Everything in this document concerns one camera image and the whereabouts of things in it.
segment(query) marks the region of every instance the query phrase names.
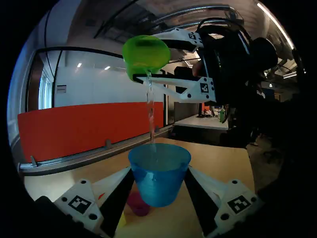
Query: water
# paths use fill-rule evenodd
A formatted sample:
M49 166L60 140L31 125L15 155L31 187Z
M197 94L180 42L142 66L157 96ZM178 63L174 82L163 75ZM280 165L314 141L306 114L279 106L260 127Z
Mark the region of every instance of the water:
M147 71L147 93L146 93L146 98L147 98L147 112L149 114L149 125L150 125L150 143L153 145L152 150L153 152L156 152L156 147L154 144L154 133L155 133L155 126L154 126L154 92L152 88L152 75L151 71Z

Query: wooden table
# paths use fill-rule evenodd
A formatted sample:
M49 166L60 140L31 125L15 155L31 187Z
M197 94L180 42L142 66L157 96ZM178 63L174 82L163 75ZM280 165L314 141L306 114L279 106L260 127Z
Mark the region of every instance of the wooden table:
M222 182L241 180L254 191L253 174L245 149L226 148L157 138L157 143L175 144L187 149L192 156L190 165ZM81 178L92 183L129 165L128 152L81 168L52 175L25 177L25 186L33 199L45 195L55 201ZM117 229L115 237L201 237L202 230L185 183L176 200L167 207L151 208L145 217L135 216L126 205L127 224Z
M184 126L184 127L214 129L214 130L224 130L224 131L227 131L229 129L228 121L226 121L225 123L221 123L217 117L199 118L197 116L198 115L195 115L195 116L177 121L174 123L174 125Z

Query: pink cup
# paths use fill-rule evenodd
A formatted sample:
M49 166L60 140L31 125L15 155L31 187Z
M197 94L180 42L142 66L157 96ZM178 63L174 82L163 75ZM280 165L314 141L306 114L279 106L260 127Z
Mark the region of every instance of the pink cup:
M127 204L133 213L139 217L146 216L150 211L150 206L142 200L139 192L131 192Z

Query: yellow object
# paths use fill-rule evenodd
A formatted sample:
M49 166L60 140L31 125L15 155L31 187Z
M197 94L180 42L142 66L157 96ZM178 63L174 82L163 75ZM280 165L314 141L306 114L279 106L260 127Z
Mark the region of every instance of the yellow object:
M126 224L126 217L124 216L124 213L122 212L119 223L117 225L117 229L120 227L123 227Z

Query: green bottle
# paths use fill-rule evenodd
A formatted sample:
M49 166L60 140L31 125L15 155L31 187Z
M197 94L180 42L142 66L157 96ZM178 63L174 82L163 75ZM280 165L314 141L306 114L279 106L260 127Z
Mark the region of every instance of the green bottle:
M123 59L129 78L133 74L157 73L170 60L170 49L154 36L135 36L124 44Z
M220 110L220 122L223 122L224 119L225 119L225 110L223 108L221 108L221 110Z

